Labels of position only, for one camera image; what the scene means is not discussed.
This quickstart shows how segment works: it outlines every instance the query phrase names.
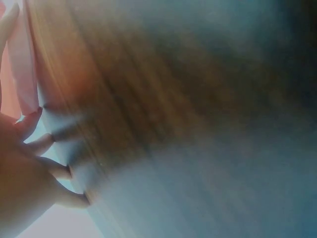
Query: blurred object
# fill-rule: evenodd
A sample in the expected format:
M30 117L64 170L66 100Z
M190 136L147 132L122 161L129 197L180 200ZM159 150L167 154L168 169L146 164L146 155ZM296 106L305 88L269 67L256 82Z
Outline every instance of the blurred object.
M37 111L39 100L34 64L34 50L25 1L20 0L20 15L2 57L2 99L4 114L19 118Z
M5 5L0 1L0 17L3 16L5 9ZM14 85L7 45L2 55L0 80L2 93L1 113L18 120L21 117L21 108Z
M317 194L297 0L28 0L43 120L109 238L297 238Z

